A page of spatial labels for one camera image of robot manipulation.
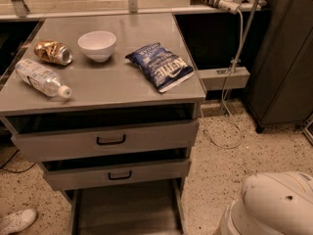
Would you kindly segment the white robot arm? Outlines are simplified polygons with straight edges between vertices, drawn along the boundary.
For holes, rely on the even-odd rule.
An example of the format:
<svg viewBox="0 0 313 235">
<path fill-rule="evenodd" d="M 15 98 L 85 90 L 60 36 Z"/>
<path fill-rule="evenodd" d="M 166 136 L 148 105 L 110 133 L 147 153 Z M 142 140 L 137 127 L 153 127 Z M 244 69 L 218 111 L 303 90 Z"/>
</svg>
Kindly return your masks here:
<svg viewBox="0 0 313 235">
<path fill-rule="evenodd" d="M 299 171 L 251 175 L 214 235 L 313 235 L 313 177 Z"/>
</svg>

